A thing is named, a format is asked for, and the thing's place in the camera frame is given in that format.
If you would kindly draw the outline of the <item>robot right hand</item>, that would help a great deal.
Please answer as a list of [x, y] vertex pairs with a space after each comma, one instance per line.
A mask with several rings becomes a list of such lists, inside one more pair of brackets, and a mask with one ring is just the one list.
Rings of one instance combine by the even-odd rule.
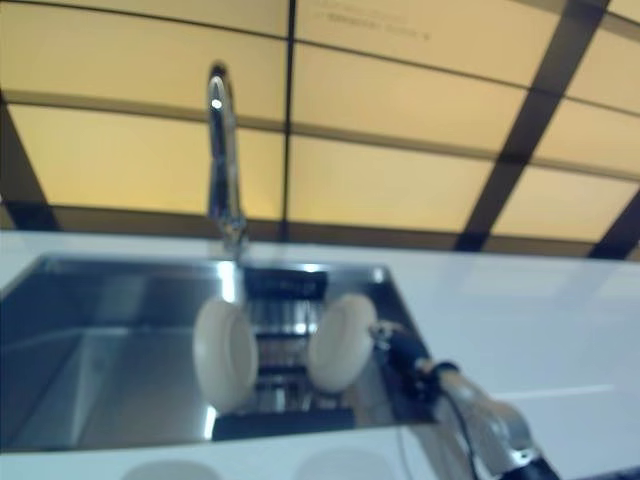
[[401, 324], [386, 320], [375, 322], [368, 331], [374, 347], [385, 352], [387, 363], [409, 395], [421, 399], [432, 396], [435, 362], [420, 338]]

